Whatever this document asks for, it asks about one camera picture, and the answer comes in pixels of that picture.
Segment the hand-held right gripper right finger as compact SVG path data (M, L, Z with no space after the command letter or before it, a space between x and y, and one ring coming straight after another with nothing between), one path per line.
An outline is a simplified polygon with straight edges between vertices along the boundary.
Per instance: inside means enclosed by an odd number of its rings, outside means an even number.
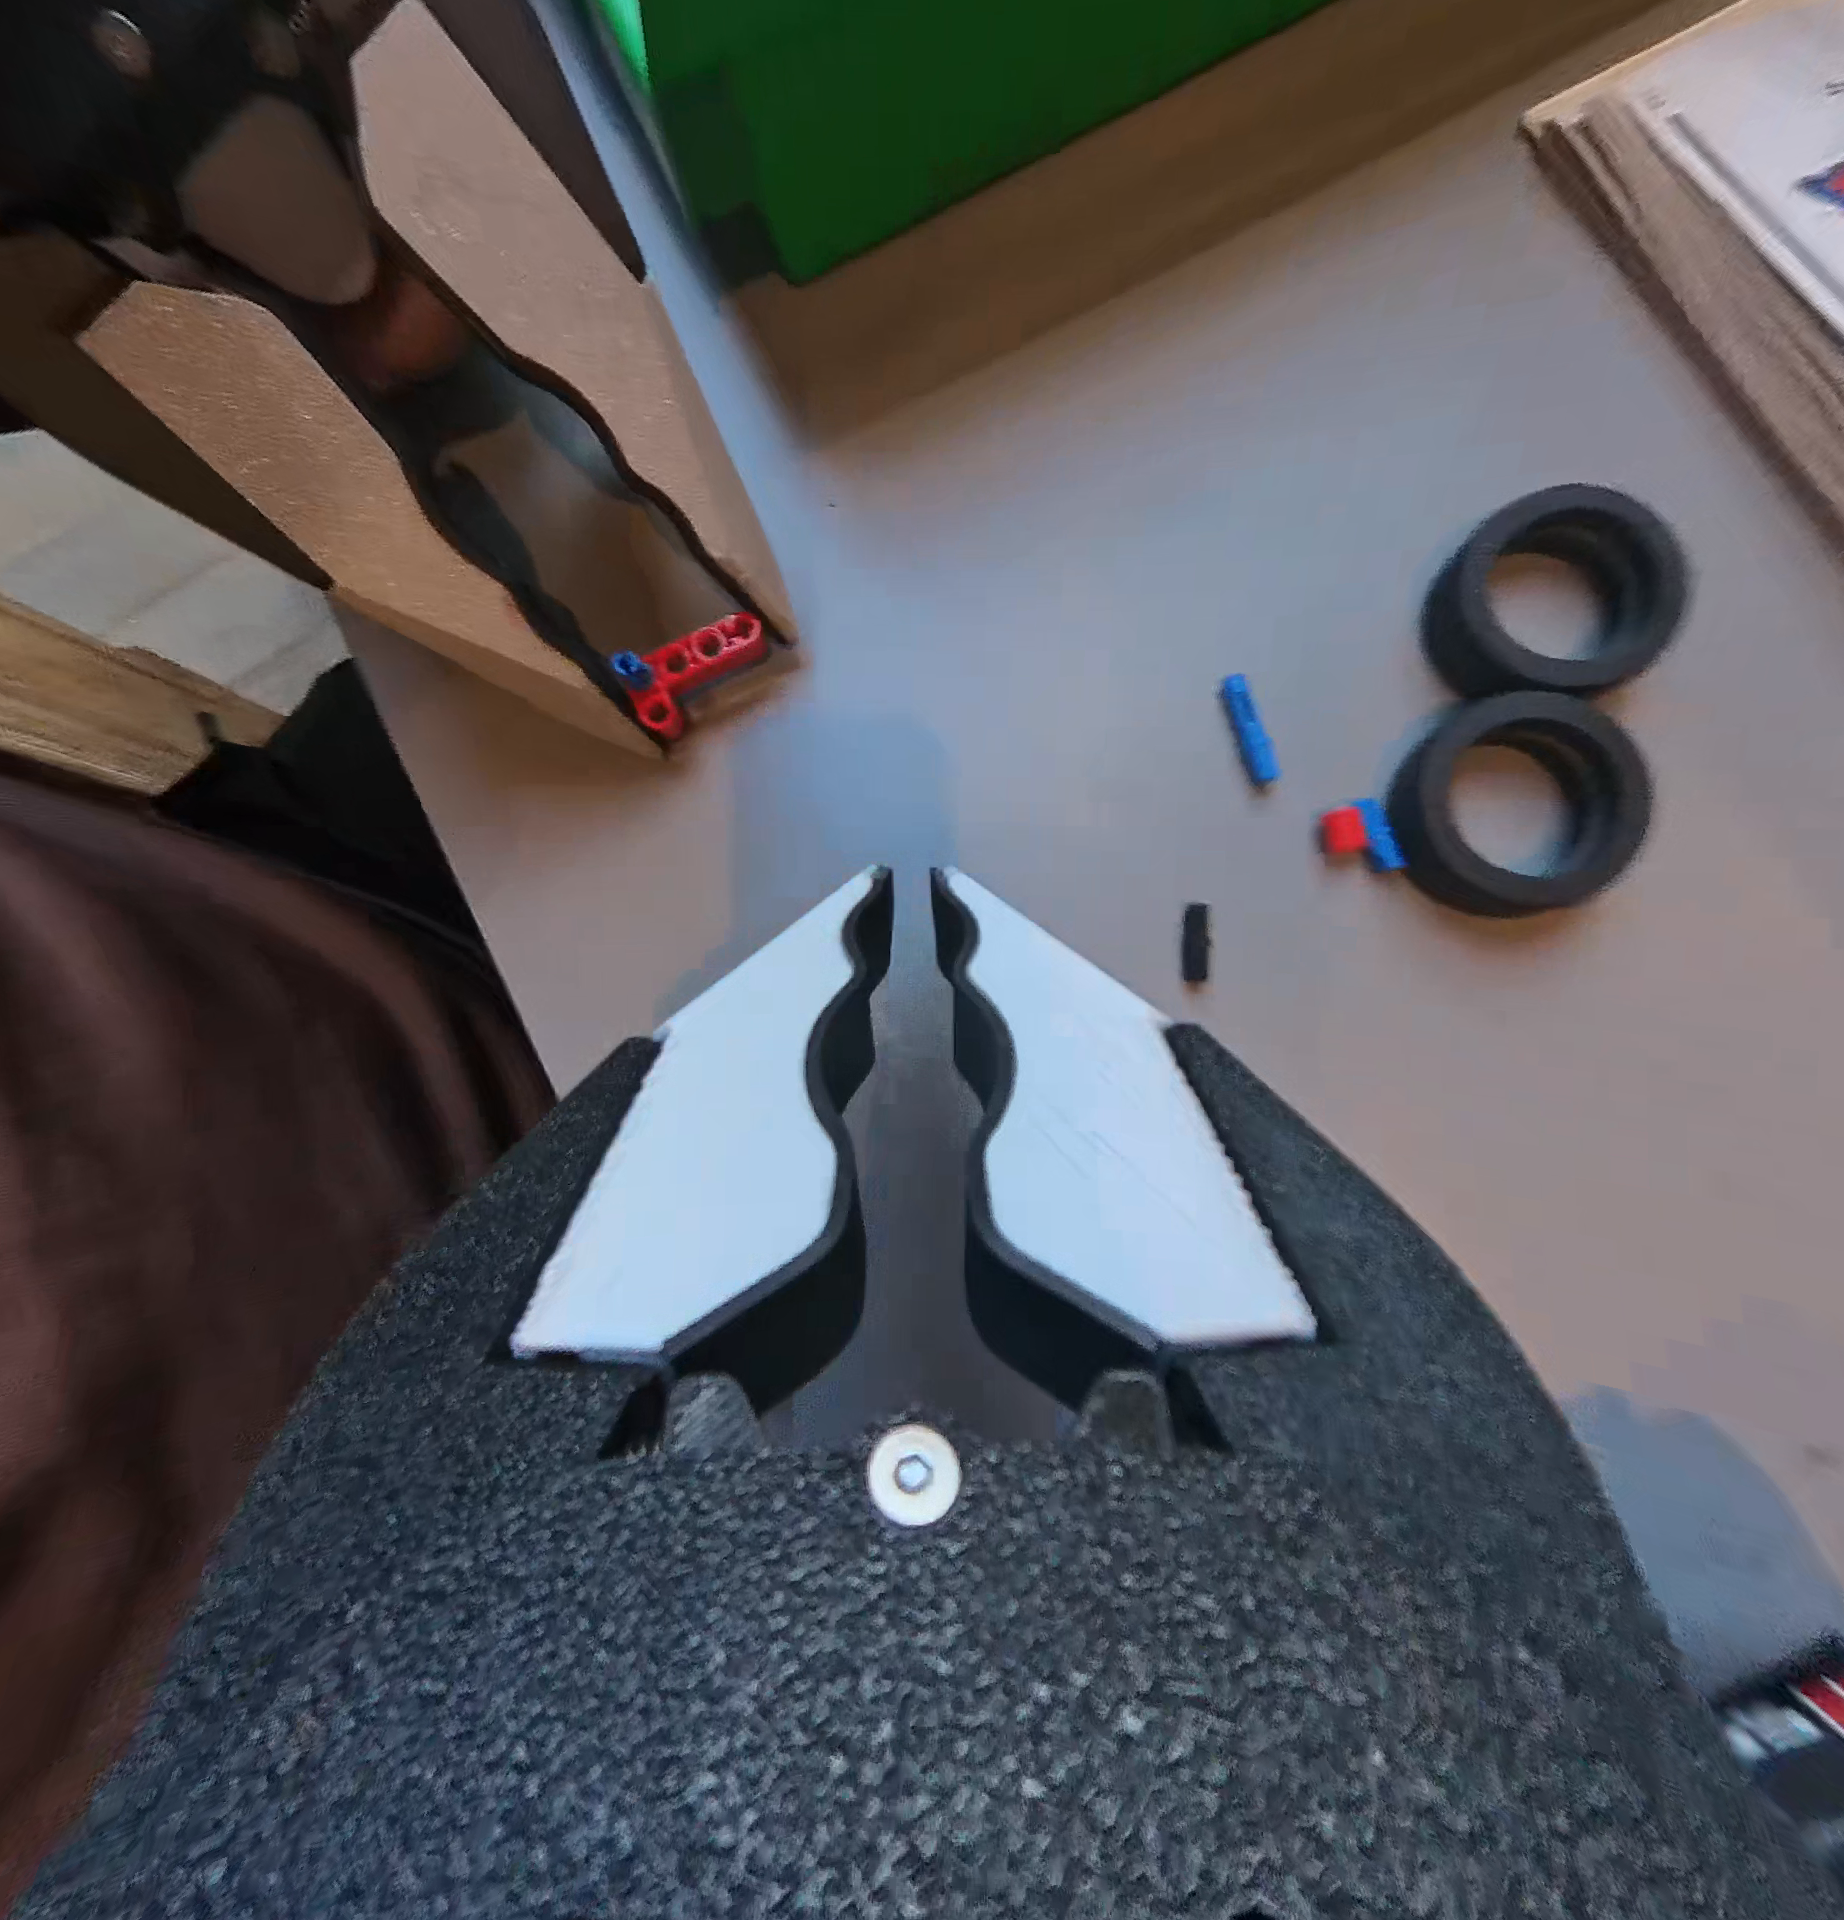
M960 869L931 873L931 916L993 1268L1137 1353L1311 1339L1171 1021Z

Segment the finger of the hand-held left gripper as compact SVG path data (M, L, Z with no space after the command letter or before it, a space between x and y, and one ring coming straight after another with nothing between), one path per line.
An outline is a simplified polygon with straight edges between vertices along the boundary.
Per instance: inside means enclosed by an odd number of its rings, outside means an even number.
M393 450L258 301L130 283L75 345L329 575L336 611L640 759L664 747L424 514Z
M566 107L526 3L393 3L352 54L361 169L386 225L526 379L599 439L615 492L781 645L796 616L665 301L594 225L494 81Z

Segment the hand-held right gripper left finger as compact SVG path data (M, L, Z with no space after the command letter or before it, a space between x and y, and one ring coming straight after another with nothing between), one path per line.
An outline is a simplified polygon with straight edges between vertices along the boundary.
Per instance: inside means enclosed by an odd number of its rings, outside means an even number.
M677 1365L838 1255L887 931L891 873L869 863L654 1031L516 1361Z

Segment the green plastic bin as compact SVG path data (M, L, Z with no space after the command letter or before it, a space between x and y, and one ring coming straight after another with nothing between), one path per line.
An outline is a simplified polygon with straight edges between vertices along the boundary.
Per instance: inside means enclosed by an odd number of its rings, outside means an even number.
M587 3L722 286L810 286L1319 3Z

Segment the red angled beam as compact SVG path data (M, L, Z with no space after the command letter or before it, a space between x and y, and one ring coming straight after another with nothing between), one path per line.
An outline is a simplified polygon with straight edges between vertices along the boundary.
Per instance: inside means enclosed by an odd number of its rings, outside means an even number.
M769 658L769 633L759 616L735 611L709 628L677 633L650 653L641 653L654 669L650 686L621 686L631 698L633 723L664 747L677 742L689 725L689 698L702 690L744 676Z

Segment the grey desk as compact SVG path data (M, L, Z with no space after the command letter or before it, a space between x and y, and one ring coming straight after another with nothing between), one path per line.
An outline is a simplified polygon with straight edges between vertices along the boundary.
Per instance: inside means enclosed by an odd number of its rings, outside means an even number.
M801 662L646 766L340 616L554 1082L866 863L898 881L850 1111L869 1302L769 1419L834 1449L931 1406L1060 1410L960 1281L974 1107L936 971L956 863L1198 1021L1462 1264L1619 1460L1721 1521L1782 1513L1844 1591L1844 562L1533 178L1520 91L862 432L806 443L702 283L631 118L554 18L650 275L767 521ZM1590 908L1469 922L1331 869L1441 707L1414 606L1520 492L1613 485L1699 598L1625 690L1655 832ZM1244 780L1244 676L1280 780ZM1215 911L1211 985L1177 922Z

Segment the person's left hand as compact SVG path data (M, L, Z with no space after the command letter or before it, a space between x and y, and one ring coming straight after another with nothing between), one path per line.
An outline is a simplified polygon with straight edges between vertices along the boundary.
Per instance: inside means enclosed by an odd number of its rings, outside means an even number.
M336 361L364 391L438 379L464 361L472 329L406 263L379 259L368 292L329 313Z

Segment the person's black pants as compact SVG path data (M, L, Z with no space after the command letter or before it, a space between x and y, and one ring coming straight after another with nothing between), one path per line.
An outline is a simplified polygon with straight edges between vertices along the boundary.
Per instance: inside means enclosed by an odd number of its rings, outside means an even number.
M481 926L352 658L261 747L216 733L156 812L481 947Z

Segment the black rubber toy tire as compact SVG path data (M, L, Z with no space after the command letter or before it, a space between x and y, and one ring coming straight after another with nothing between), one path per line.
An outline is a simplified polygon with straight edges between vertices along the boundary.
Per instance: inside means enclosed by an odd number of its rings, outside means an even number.
M1576 570L1594 602L1584 653L1539 653L1500 619L1491 575L1512 558ZM1667 514L1619 489L1553 485L1482 514L1432 579L1420 643L1462 698L1544 690L1601 698L1642 680L1676 640L1695 566Z
M1469 752L1507 751L1539 766L1567 804L1567 837L1548 869L1482 857L1454 816ZM1507 690L1446 707L1405 752L1388 784L1388 826L1413 883L1469 916L1523 922L1606 893L1655 826L1655 772L1625 725L1576 696Z

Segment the person's brown sweater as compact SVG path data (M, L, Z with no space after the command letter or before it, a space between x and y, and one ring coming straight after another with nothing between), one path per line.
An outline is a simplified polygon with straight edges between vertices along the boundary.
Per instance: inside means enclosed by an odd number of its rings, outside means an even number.
M0 1916L335 1337L549 1111L460 944L0 762Z

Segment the toy brick race car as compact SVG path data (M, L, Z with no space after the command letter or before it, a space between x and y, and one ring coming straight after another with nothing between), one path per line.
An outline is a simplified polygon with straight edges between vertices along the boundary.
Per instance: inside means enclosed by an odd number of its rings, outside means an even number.
M1749 1784L1794 1825L1844 1831L1844 1644L1717 1700Z

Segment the open instruction booklet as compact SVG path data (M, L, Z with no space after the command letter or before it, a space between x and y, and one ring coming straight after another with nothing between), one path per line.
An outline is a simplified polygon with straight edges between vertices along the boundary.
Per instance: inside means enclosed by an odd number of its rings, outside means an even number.
M1844 3L1732 3L1520 132L1844 557Z

